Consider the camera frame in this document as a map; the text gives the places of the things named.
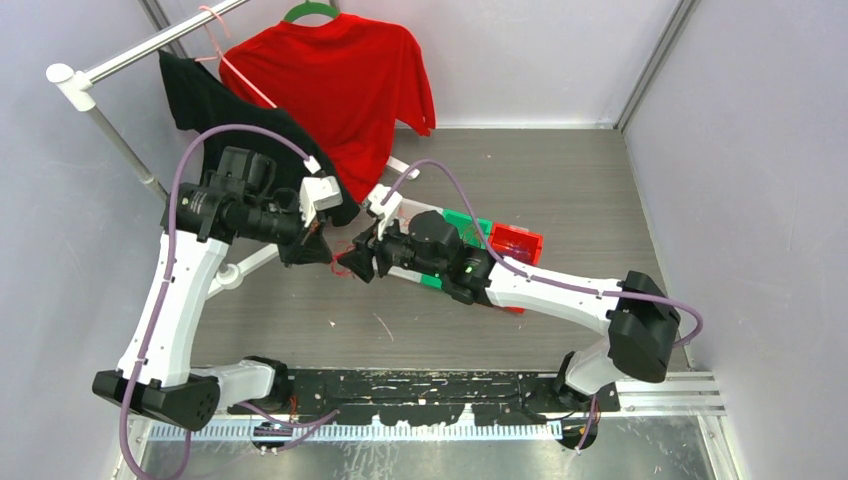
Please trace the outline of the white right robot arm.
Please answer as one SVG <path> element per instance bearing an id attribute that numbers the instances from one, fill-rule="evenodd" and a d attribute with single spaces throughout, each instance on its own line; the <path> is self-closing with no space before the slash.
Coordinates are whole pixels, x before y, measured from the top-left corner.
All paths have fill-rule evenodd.
<path id="1" fill-rule="evenodd" d="M 577 277 L 503 257 L 465 242 L 440 214 L 375 224 L 354 238 L 338 262 L 365 282 L 393 268 L 440 279 L 441 289 L 466 304 L 521 308 L 564 319 L 600 334 L 567 354 L 553 388 L 558 403 L 577 411 L 611 383 L 662 383 L 680 318 L 653 279 L 631 271 L 622 280 Z"/>

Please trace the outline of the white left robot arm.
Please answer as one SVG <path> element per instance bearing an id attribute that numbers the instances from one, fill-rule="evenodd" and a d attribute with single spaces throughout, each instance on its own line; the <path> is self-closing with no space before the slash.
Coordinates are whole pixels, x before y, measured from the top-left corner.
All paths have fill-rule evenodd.
<path id="1" fill-rule="evenodd" d="M 190 359 L 203 306 L 235 239 L 267 244 L 287 266 L 331 262 L 323 229 L 341 189 L 315 158 L 302 164 L 298 187 L 273 189 L 271 158 L 228 147 L 217 169 L 180 185 L 176 212 L 162 217 L 163 227 L 175 229 L 160 238 L 157 278 L 133 339 L 116 368 L 95 374 L 94 395 L 192 432 L 238 404 L 269 413 L 290 406 L 293 384 L 280 361 L 253 355 L 192 367 Z"/>

